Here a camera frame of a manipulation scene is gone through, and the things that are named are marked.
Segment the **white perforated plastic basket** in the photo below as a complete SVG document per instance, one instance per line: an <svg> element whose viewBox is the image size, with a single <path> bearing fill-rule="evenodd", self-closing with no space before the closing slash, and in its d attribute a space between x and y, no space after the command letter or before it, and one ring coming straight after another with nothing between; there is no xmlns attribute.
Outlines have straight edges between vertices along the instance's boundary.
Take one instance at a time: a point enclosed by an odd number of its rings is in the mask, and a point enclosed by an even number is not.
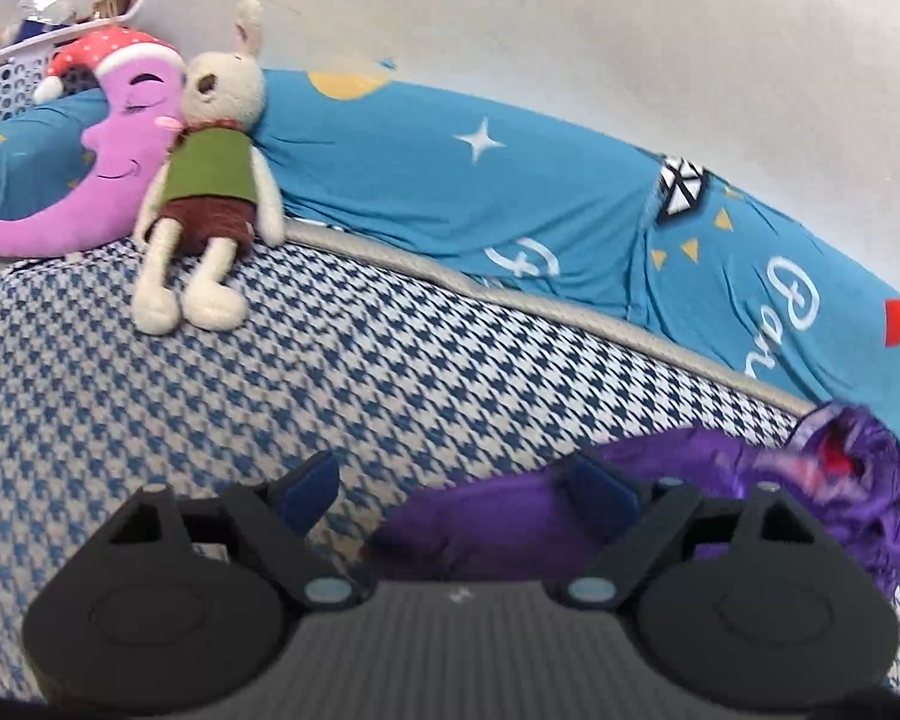
<svg viewBox="0 0 900 720"><path fill-rule="evenodd" d="M87 21L29 37L0 49L0 124L34 105L34 91L59 49L104 26L131 26L149 0L136 0L125 15Z"/></svg>

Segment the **pink moon plush toy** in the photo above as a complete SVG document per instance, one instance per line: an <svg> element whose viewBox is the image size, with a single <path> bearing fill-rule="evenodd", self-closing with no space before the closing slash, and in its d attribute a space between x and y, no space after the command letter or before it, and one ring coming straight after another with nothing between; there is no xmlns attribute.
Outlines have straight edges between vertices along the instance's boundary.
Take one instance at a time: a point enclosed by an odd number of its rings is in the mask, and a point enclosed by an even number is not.
<svg viewBox="0 0 900 720"><path fill-rule="evenodd" d="M52 259L126 238L180 117L185 62L104 26L60 47L34 105L0 124L0 257Z"/></svg>

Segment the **purple patterned garment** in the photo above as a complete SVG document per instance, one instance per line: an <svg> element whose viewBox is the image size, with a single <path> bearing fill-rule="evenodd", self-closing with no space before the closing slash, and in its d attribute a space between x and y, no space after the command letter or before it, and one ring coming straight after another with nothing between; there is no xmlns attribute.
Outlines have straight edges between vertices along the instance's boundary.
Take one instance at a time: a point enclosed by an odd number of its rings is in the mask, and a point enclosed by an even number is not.
<svg viewBox="0 0 900 720"><path fill-rule="evenodd" d="M758 484L777 484L885 595L899 585L900 440L865 406L821 406L781 447L689 426L592 445L583 455L635 481L681 479L707 497L741 499ZM567 463L414 491L368 537L368 570L437 582L575 577L601 543L567 493Z"/></svg>

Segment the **blue white houndstooth mat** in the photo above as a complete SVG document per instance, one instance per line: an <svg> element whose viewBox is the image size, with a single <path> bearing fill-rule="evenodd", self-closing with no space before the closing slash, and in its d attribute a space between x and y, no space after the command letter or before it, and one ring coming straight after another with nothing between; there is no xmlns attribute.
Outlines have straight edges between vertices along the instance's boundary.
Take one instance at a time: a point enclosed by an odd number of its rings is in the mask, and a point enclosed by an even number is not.
<svg viewBox="0 0 900 720"><path fill-rule="evenodd" d="M23 612L144 484L209 496L325 449L341 561L408 491L531 470L577 445L702 422L772 445L806 403L619 320L481 288L294 226L233 275L230 333L134 330L127 242L0 265L0 694L32 697Z"/></svg>

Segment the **blue cartoon print bedsheet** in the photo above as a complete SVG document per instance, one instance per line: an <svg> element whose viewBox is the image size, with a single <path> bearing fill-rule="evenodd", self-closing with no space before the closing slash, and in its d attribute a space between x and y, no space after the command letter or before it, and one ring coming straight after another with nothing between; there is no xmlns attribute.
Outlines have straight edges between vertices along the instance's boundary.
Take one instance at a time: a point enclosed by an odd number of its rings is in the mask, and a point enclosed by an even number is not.
<svg viewBox="0 0 900 720"><path fill-rule="evenodd" d="M900 294L679 156L404 83L268 71L251 131L284 221L582 305L900 438Z"/></svg>

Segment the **beige bunny plush toy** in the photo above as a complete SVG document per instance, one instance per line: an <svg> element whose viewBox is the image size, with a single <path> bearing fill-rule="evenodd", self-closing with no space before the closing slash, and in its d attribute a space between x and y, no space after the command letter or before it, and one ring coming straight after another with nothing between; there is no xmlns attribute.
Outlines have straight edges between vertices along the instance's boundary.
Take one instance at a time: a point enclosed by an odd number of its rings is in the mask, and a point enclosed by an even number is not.
<svg viewBox="0 0 900 720"><path fill-rule="evenodd" d="M278 183L251 138L266 106L258 0L238 2L235 32L235 49L203 52L188 64L182 128L137 213L142 263L131 317L148 335L167 335L180 322L237 328L248 302L226 283L233 264L255 242L286 240Z"/></svg>

